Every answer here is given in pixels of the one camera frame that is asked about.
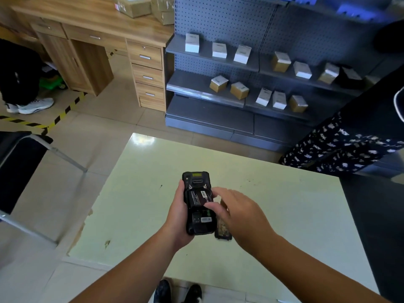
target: wooden desk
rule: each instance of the wooden desk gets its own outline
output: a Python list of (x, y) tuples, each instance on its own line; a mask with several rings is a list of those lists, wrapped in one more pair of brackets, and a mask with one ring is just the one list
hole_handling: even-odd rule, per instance
[[(164, 223), (182, 173), (202, 170), (213, 185), (255, 200), (292, 244), (378, 291), (337, 177), (139, 134), (130, 138), (67, 260), (90, 267), (118, 264)], [(181, 249), (165, 275), (246, 292), (251, 302), (260, 302), (256, 295), (297, 302), (234, 240), (213, 234)]]
[(132, 19), (112, 0), (23, 0), (24, 16), (70, 89), (98, 95), (114, 78), (104, 47), (127, 51), (140, 106), (166, 111), (174, 59), (165, 46), (174, 26), (152, 15)]

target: black pants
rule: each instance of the black pants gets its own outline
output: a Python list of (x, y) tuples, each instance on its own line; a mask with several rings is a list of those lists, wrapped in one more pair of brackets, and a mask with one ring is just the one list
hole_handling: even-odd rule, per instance
[(403, 140), (350, 133), (343, 127), (340, 113), (337, 113), (283, 155), (279, 163), (302, 168), (314, 162), (305, 169), (340, 175), (359, 171), (403, 147)]
[(39, 91), (42, 61), (39, 54), (0, 39), (0, 91), (9, 104), (27, 105)]

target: cabinet door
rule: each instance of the cabinet door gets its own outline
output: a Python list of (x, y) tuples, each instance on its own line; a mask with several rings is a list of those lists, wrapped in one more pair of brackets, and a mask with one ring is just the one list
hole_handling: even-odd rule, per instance
[(39, 32), (37, 34), (68, 87), (93, 92), (70, 40)]

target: white sneaker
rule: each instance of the white sneaker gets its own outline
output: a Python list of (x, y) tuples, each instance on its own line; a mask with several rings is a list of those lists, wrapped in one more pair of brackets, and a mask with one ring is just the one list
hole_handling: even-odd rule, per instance
[(7, 112), (10, 114), (18, 114), (18, 106), (14, 104), (5, 103), (7, 106)]
[(53, 105), (54, 101), (52, 98), (45, 99), (35, 99), (31, 103), (23, 106), (18, 105), (18, 112), (21, 114), (32, 114), (38, 111), (42, 111), (43, 109), (47, 109)]

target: forearm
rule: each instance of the forearm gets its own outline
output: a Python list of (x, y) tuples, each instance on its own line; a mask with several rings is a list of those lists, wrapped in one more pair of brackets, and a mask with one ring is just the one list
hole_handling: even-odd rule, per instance
[(383, 297), (316, 260), (283, 237), (264, 243), (257, 259), (293, 294), (306, 303), (386, 303)]
[(173, 235), (162, 227), (71, 303), (146, 303), (175, 251)]

